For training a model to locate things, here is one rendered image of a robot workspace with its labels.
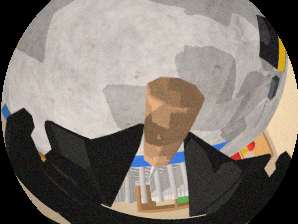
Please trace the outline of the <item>blue flat strip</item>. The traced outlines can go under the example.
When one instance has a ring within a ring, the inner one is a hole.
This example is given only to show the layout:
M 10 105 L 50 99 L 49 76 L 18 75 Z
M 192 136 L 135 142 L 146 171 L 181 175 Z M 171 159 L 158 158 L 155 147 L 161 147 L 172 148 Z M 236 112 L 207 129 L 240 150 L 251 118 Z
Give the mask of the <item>blue flat strip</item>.
M 220 151 L 223 145 L 227 143 L 229 143 L 229 141 L 225 141 L 225 143 L 222 143 L 222 144 L 213 145 L 213 147 L 218 149 L 218 151 Z M 169 164 L 185 163 L 184 157 L 185 157 L 184 152 L 176 152 L 176 155 L 174 155 L 173 159 L 170 160 Z M 130 167 L 133 167 L 133 168 L 150 167 L 150 164 L 148 163 L 148 161 L 144 160 L 144 156 L 134 156 L 134 160 L 132 161 L 132 163 L 133 164 L 130 165 Z

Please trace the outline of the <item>blue cube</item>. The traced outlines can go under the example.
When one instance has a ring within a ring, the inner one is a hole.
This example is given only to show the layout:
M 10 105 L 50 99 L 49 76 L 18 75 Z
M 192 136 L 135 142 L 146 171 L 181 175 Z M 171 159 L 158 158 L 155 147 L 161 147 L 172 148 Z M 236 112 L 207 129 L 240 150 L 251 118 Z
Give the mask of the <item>blue cube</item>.
M 4 104 L 4 107 L 3 109 L 1 109 L 1 112 L 3 112 L 3 117 L 5 121 L 7 121 L 8 120 L 7 116 L 11 115 L 11 113 L 9 113 L 9 109 L 7 108 L 7 104 Z

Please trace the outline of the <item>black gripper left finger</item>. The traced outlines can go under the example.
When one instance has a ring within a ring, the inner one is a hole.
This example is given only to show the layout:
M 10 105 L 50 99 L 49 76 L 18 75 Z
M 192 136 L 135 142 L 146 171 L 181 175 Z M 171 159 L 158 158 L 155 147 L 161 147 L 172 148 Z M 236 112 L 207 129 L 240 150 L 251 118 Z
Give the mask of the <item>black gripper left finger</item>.
M 132 125 L 92 140 L 61 127 L 55 121 L 45 120 L 44 129 L 51 148 L 84 168 L 101 197 L 101 205 L 112 208 L 114 198 L 137 155 L 144 125 Z

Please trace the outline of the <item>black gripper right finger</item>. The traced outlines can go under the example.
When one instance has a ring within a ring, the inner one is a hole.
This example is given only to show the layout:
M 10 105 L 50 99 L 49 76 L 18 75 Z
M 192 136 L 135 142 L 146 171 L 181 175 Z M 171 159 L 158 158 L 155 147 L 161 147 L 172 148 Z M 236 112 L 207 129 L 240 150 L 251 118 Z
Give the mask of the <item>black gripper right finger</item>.
M 205 214 L 205 210 L 233 189 L 243 176 L 266 168 L 271 157 L 269 153 L 234 160 L 190 131 L 184 140 L 184 155 L 188 176 L 189 217 Z

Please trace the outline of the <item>yellow and black block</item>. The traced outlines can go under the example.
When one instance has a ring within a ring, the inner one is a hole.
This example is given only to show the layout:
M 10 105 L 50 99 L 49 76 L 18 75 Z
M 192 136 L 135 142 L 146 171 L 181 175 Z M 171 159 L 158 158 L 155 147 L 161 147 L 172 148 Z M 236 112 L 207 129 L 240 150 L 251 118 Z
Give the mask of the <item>yellow and black block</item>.
M 286 49 L 269 20 L 257 15 L 259 31 L 259 57 L 285 72 Z

